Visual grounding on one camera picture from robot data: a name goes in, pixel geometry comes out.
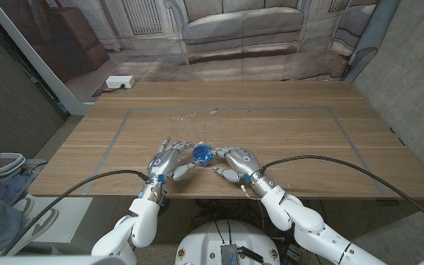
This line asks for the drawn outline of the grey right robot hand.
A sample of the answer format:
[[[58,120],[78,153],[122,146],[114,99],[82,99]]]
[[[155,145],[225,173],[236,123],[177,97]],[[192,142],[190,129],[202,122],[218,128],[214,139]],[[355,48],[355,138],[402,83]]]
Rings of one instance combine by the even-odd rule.
[[[213,167],[213,170],[226,180],[238,183],[244,179],[259,197],[264,197],[275,187],[274,183],[261,172],[261,167],[250,150],[228,146],[212,149],[210,153],[215,158],[224,158],[230,166],[230,169]]]

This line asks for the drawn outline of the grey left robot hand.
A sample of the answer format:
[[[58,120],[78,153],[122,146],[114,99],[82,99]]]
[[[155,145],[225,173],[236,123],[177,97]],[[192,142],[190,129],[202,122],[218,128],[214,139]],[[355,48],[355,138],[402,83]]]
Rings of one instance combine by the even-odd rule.
[[[165,197],[163,184],[167,178],[174,181],[182,180],[186,174],[194,169],[195,163],[187,163],[179,166],[181,153],[194,146],[191,142],[177,141],[170,144],[171,138],[162,141],[157,154],[151,159],[147,166],[148,180],[144,183],[139,199],[146,199],[161,204]]]

